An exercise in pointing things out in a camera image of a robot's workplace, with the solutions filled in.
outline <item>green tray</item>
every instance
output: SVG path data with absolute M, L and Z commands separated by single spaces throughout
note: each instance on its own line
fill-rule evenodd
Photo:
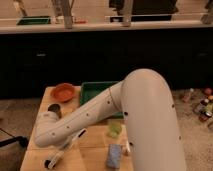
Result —
M 40 25 L 51 24 L 50 16 L 29 16 L 22 17 L 17 25 Z
M 81 85 L 81 96 L 80 96 L 80 105 L 85 104 L 87 101 L 97 96 L 106 88 L 116 84 L 117 81 L 108 81 L 108 82 L 84 82 Z M 122 112 L 118 112 L 110 118 L 123 118 Z

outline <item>chair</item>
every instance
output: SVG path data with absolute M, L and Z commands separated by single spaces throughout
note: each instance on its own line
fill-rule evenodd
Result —
M 13 136 L 12 134 L 6 132 L 2 128 L 0 128 L 0 131 L 3 132 L 3 133 L 6 133 L 10 137 L 12 137 L 12 138 L 0 141 L 0 147 L 6 146 L 6 145 L 11 144 L 11 143 L 15 143 L 17 141 L 19 142 L 19 144 L 20 144 L 21 147 L 27 147 L 27 145 L 28 145 L 28 139 L 26 137 L 22 137 L 22 136 L 17 136 L 16 137 L 16 136 Z

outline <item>black cabinet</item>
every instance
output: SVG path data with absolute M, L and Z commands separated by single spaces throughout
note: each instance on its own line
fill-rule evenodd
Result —
M 42 96 L 61 82 L 118 81 L 138 68 L 173 89 L 213 86 L 213 28 L 0 35 L 0 98 Z

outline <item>floor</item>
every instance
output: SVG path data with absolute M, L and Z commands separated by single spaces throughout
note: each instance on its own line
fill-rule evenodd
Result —
M 207 125 L 210 118 L 201 123 L 198 115 L 193 112 L 197 103 L 205 98 L 201 90 L 196 89 L 192 100 L 183 103 L 180 100 L 187 90 L 172 91 L 182 141 L 187 162 L 187 171 L 213 171 L 213 132 Z M 0 100 L 0 127 L 13 135 L 30 137 L 41 99 Z M 0 132 L 0 139 L 9 138 Z M 25 154 L 25 148 L 18 143 L 0 148 L 0 170 L 18 171 Z
M 41 99 L 0 100 L 0 128 L 13 136 L 24 136 L 29 139 Z M 0 131 L 0 141 L 10 138 Z M 0 148 L 0 170 L 18 171 L 26 148 L 13 143 Z
M 22 0 L 28 16 L 49 15 L 54 17 L 50 0 Z M 179 12 L 175 13 L 172 20 L 200 20 L 203 13 L 207 12 L 205 5 L 208 0 L 178 0 L 176 3 Z M 75 0 L 72 15 L 77 20 L 87 23 L 106 23 L 109 16 L 116 16 L 113 8 L 109 8 L 109 0 Z M 16 26 L 22 17 L 15 10 L 13 0 L 0 1 L 0 27 Z

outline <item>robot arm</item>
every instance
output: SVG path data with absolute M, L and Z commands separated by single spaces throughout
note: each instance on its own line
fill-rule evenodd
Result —
M 35 143 L 60 145 L 76 131 L 122 111 L 135 171 L 186 171 L 176 111 L 166 81 L 148 69 L 130 73 L 70 115 L 40 113 Z

